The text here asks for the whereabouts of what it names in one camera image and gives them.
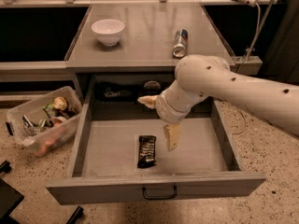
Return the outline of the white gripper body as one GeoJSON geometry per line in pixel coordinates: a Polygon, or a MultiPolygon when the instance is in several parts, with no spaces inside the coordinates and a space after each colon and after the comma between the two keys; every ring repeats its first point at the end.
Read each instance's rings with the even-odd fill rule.
{"type": "Polygon", "coordinates": [[[156,98],[155,108],[159,117],[168,123],[181,122],[200,102],[200,97],[190,91],[183,90],[175,80],[156,98]]]}

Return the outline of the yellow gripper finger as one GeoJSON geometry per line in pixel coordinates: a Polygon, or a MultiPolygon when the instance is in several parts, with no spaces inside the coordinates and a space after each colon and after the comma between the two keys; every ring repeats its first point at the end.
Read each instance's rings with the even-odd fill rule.
{"type": "Polygon", "coordinates": [[[157,99],[156,95],[146,95],[146,96],[139,97],[137,101],[140,104],[145,105],[150,109],[154,109],[156,106],[156,99],[157,99]]]}
{"type": "Polygon", "coordinates": [[[167,124],[164,126],[164,136],[169,151],[174,150],[178,146],[181,133],[181,124],[167,124]]]}

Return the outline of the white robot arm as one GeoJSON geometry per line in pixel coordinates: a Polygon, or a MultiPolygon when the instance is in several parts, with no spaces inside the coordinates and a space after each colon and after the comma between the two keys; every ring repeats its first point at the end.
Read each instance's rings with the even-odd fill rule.
{"type": "Polygon", "coordinates": [[[175,68],[175,80],[162,93],[138,98],[171,124],[213,97],[228,102],[280,130],[299,135],[299,87],[248,77],[230,70],[221,57],[188,55],[175,68]]]}

